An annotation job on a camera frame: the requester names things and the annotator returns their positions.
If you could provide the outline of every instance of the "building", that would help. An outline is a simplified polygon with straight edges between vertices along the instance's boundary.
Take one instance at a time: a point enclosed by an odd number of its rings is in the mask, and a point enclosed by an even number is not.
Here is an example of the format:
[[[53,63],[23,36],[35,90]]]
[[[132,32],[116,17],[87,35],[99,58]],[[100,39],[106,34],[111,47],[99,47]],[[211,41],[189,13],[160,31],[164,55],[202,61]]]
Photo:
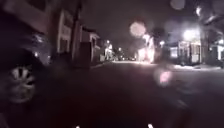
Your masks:
[[[82,25],[80,0],[5,0],[3,9],[48,37],[55,56],[66,53],[75,60],[79,53]]]

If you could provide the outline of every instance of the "car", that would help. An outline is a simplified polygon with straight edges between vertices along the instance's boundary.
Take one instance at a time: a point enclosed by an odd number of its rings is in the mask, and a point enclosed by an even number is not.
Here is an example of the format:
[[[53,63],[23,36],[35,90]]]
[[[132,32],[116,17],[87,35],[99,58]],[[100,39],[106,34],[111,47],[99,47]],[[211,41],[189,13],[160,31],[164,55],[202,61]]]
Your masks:
[[[50,65],[51,44],[13,15],[0,12],[0,97],[22,104],[35,94],[38,73]]]

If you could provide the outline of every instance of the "asphalt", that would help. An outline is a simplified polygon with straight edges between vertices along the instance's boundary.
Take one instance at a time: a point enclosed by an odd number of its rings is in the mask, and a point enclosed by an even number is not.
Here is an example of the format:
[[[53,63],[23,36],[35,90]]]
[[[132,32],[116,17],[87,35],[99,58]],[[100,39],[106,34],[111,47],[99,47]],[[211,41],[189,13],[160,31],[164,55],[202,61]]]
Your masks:
[[[224,71],[172,66],[172,80],[160,85],[157,69],[113,62],[50,70],[32,102],[8,105],[4,113],[12,128],[224,127]]]

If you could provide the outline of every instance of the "dark sky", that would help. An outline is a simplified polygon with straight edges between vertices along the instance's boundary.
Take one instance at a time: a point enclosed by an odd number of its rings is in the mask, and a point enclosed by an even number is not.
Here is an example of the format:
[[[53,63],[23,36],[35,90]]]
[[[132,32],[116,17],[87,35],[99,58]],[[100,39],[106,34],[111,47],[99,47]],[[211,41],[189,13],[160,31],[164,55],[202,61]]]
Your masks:
[[[171,8],[169,0],[88,0],[84,5],[83,20],[101,37],[115,44],[135,47],[137,40],[129,33],[131,23],[144,22],[150,31],[168,21],[194,21],[194,4],[194,0],[188,0],[185,8],[177,11]]]

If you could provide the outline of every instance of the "tire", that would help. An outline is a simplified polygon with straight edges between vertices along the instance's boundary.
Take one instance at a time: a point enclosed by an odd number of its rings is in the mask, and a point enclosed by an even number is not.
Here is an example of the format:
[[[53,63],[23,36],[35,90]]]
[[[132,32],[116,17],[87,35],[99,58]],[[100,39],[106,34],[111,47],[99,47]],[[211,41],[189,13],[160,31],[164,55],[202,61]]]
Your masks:
[[[33,99],[38,72],[42,67],[38,59],[29,55],[29,58],[22,59],[7,71],[6,90],[9,102],[23,104]]]

